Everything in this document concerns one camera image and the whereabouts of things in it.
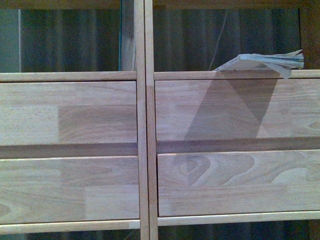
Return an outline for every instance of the vertical wooden post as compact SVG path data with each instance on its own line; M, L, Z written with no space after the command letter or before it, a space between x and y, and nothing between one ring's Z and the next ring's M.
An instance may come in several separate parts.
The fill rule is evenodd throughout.
M147 152L149 184L149 227L150 239L158 239L158 186L156 153L156 110L154 80L154 26L153 1L144 1L145 12L145 74L146 74L146 116L147 116Z
M147 162L147 115L145 69L145 15L144 0L134 1L134 39L136 61L137 138L139 163L140 238L149 240L149 196Z

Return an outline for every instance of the wooden frame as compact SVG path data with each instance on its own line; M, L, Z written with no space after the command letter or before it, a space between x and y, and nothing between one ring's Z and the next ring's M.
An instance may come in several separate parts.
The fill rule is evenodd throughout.
M120 0L94 0L94 1L5 1L0 3L2 9L113 9L120 7ZM112 230L112 229L138 229L140 228L141 239L149 240L149 202L148 202L148 172L147 172L147 134L146 134L146 76L145 76L145 31L144 31L144 1L134 0L134 37L136 41L136 71L118 72L52 72L52 73L2 73L0 74L0 84L10 83L57 83L57 82L106 82L106 81L135 81L136 82L136 109L137 109L137 145L128 146L128 150L123 149L124 155L136 152L138 155L138 182L139 182L139 219L137 220L100 220L83 222L53 222L53 223L26 223L26 224L5 224L0 225L1 234L13 233L35 233L54 231L87 231L87 230ZM53 155L61 157L78 156L88 154L78 151L76 146L73 149L56 148L48 145L44 149L55 149ZM95 149L102 150L103 146L90 146L84 149L95 154ZM14 147L13 151L5 149L7 157L15 155L16 150L22 151L24 147ZM46 153L31 146L28 153L16 154L15 157L44 157ZM100 152L103 155L112 155L111 152Z
M279 79L278 73L270 72L214 72L214 71L183 71L183 72L154 72L154 56L153 56L153 9L236 9L236 8L299 8L301 17L301 44L305 56L305 66L307 69L313 70L294 70L291 78L293 79L319 79L320 71L320 1L312 0L268 0L268 1L248 1L248 0L145 0L145 38L146 38L146 62L147 62L147 85L149 90L147 91L147 122L148 122L148 140L151 139L151 145L156 145L156 150L148 148L148 175L149 175L149 197L151 201L158 201L157 193L157 153L174 153L180 146L178 153L183 153L184 150L189 149L188 152L202 152L206 149L213 149L212 144L207 148L203 146L204 142L195 141L193 145L185 146L183 142L179 146L176 143L168 143L167 145L159 145L158 142L154 143L156 138L156 123L154 119L155 114L155 83L154 81L189 81L189 80L259 80L259 79ZM301 142L294 142L292 140L291 146L283 146L285 150L304 149L301 146ZM225 142L217 143L217 151L225 149L226 151L232 151L233 146L227 146ZM250 143L244 141L243 147ZM273 147L271 142L261 143L266 144L265 150L274 150L275 146L281 143L275 143ZM309 145L308 149L319 149L319 141L316 141L314 146ZM255 146L248 151L261 151L262 145ZM155 215L158 213L157 209L150 206L150 214ZM176 217L158 217L159 226L170 225L193 225L193 224L216 224L216 223L237 223L237 222L259 222L259 221L285 221L285 220L307 220L307 219L319 219L319 211L296 211L296 212L270 212L270 213L248 213L248 214L222 214L222 215L196 215L196 216L176 216ZM314 233L311 233L312 239L316 239L319 230L316 227L319 225L316 220L310 222L310 229L312 228ZM156 226L154 220L150 218L150 226Z

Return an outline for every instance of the wooden shelf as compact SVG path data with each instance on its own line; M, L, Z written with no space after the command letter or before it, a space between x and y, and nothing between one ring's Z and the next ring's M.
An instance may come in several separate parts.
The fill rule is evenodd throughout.
M135 81L136 71L0 73L0 83Z
M107 221L41 222L0 225L0 234L4 235L25 233L122 230L139 228L140 220L138 219Z
M155 9L299 8L306 0L153 0Z
M0 9L119 9L120 0L4 0Z

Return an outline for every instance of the wooden cabinet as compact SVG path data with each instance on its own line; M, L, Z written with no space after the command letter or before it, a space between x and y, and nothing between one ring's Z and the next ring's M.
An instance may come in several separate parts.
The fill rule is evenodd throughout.
M99 144L114 155L2 159L1 224L139 218L138 156L121 156L137 147L134 81L1 83L0 92L3 149Z
M156 81L159 216L319 210L318 85Z
M0 224L139 218L137 156L2 159Z
M157 226L320 218L319 6L318 1L145 2L153 239ZM155 10L263 8L299 9L308 70L294 70L288 80L272 71L154 71L154 41L159 44L161 34L153 36ZM172 47L176 39L166 36L161 44ZM163 59L156 60L159 67Z
M134 28L122 26L130 56L119 60L129 71L1 73L0 233L140 228L142 240L157 240L158 226L319 219L318 2L134 0L123 21ZM271 7L299 9L307 69L290 79L154 71L154 9ZM55 21L62 33L62 15Z

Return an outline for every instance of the wood grain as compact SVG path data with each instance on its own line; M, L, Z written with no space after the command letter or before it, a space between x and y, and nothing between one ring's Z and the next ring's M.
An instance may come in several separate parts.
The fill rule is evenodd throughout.
M73 221L73 222L44 222L26 224L2 224L0 234L52 233L74 231L99 231L139 229L140 220L106 220L106 221Z
M0 9L114 9L119 0L4 0Z
M136 143L135 82L0 84L0 146Z
M0 160L0 224L139 218L138 159Z
M158 155L159 216L320 209L320 150Z
M156 81L159 142L320 136L319 79Z
M0 73L0 83L136 80L135 71Z
M219 214L202 216L169 216L159 217L159 226L227 224L266 221L292 221L319 219L320 211L259 212L242 214Z
M320 70L293 70L292 79L320 78ZM168 71L155 72L154 80L281 79L276 71Z
M306 69L320 69L320 0L306 0L300 9L301 47Z
M155 8L166 9L298 8L305 2L305 0L153 0Z

